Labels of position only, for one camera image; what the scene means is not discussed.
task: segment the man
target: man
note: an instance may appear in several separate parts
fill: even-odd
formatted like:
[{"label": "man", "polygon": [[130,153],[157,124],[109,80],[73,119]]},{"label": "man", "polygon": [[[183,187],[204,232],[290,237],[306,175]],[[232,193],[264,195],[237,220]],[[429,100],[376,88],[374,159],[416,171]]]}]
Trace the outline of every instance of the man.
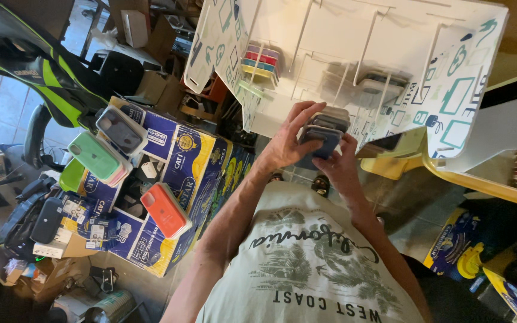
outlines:
[{"label": "man", "polygon": [[296,136],[325,106],[292,107],[207,228],[162,322],[431,321],[416,277],[363,195],[352,136],[341,140],[342,155],[313,160],[348,211],[301,185],[267,185],[277,168],[322,146]]}]

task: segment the sandal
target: sandal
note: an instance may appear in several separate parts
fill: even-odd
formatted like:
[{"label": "sandal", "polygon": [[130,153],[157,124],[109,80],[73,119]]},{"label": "sandal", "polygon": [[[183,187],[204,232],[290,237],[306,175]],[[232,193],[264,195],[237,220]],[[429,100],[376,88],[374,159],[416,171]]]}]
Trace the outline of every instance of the sandal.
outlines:
[{"label": "sandal", "polygon": [[280,180],[281,182],[284,182],[284,179],[283,179],[283,174],[282,173],[273,173],[271,176],[270,176],[270,179],[268,180],[268,182],[274,182],[275,180]]},{"label": "sandal", "polygon": [[312,181],[310,188],[312,190],[314,190],[315,192],[317,192],[318,194],[322,195],[323,197],[328,198],[329,188],[330,188],[329,178],[326,177],[326,175],[318,175]]}]

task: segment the mint green phone case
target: mint green phone case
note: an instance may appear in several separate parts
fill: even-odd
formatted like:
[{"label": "mint green phone case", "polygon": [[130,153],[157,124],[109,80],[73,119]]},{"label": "mint green phone case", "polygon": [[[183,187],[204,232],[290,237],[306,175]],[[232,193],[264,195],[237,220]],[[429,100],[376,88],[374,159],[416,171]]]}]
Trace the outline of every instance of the mint green phone case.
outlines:
[{"label": "mint green phone case", "polygon": [[68,147],[74,158],[99,180],[106,180],[121,162],[88,131],[80,133]]}]

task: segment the orange phone case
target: orange phone case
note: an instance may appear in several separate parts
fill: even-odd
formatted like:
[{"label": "orange phone case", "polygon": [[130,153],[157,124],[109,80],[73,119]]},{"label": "orange phone case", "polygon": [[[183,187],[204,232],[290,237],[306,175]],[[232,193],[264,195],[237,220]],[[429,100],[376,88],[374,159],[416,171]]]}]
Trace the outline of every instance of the orange phone case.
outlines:
[{"label": "orange phone case", "polygon": [[167,239],[178,238],[191,226],[191,220],[179,206],[170,189],[155,183],[143,196],[141,203],[149,212],[162,234]]}]

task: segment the t-shirt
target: t-shirt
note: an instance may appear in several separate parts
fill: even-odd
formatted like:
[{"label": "t-shirt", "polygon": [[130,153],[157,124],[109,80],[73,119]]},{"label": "t-shirt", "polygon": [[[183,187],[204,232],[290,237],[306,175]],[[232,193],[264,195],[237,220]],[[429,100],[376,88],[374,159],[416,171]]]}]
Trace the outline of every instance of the t-shirt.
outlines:
[{"label": "t-shirt", "polygon": [[269,183],[197,322],[423,322],[347,210]]}]

